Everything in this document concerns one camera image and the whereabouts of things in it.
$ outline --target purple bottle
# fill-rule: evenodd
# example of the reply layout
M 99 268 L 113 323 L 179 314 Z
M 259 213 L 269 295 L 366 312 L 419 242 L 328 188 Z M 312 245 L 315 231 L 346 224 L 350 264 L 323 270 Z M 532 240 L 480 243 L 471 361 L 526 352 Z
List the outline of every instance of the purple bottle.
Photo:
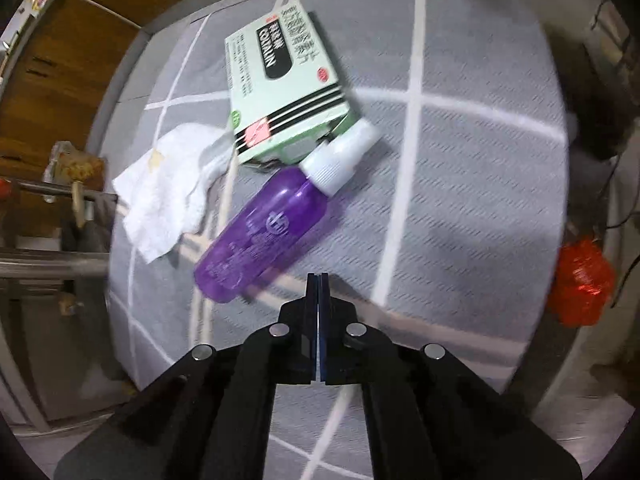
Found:
M 360 119 L 299 166 L 283 168 L 244 206 L 194 268 L 205 296 L 228 303 L 324 216 L 327 203 L 378 140 Z

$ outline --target metal pin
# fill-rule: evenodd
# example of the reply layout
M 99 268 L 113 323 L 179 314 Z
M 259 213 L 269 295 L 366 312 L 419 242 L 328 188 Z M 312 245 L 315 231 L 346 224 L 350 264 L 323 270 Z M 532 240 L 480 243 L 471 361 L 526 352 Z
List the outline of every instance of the metal pin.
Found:
M 367 327 L 362 323 L 349 323 L 347 325 L 347 334 L 352 337 L 360 337 L 367 333 Z
M 283 337 L 289 333 L 289 325 L 275 323 L 269 327 L 269 333 L 274 337 Z
M 213 349 L 209 345 L 198 345 L 191 350 L 191 357 L 196 361 L 204 361 L 213 355 Z
M 437 343 L 431 343 L 424 347 L 424 354 L 431 359 L 442 359 L 447 351 Z

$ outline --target white cloth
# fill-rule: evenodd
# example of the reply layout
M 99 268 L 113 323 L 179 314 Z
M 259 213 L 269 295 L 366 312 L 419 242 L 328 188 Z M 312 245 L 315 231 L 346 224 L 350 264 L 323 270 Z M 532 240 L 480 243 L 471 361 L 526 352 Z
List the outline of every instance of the white cloth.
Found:
M 228 130 L 180 124 L 113 180 L 129 206 L 127 237 L 147 263 L 169 252 L 183 233 L 200 230 L 207 191 L 226 172 L 233 148 Z

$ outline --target gray plaid tablecloth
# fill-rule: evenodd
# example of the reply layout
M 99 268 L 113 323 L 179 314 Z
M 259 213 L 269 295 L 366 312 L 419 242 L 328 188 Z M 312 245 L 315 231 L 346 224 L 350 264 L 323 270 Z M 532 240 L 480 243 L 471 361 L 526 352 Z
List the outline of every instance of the gray plaid tablecloth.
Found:
M 106 154 L 111 175 L 178 124 L 224 127 L 224 39 L 286 1 L 225 0 L 191 23 L 130 148 Z M 308 272 L 328 272 L 396 342 L 440 342 L 502 389 L 541 315 L 564 219 L 564 110 L 539 25 L 511 0 L 300 1 L 382 142 L 281 271 L 229 304 L 203 300 L 193 265 L 269 175 L 233 163 L 203 232 L 150 265 L 121 208 L 109 290 L 118 359 L 144 387 L 197 342 L 241 343 L 303 294 Z M 265 478 L 312 476 L 372 476 L 355 387 L 278 387 Z

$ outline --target red plastic bag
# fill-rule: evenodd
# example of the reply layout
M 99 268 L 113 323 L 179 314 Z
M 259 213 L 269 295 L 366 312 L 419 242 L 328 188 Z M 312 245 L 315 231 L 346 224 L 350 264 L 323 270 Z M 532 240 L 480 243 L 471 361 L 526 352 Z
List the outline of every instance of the red plastic bag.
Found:
M 546 306 L 569 327 L 593 325 L 616 285 L 609 262 L 591 240 L 565 245 Z

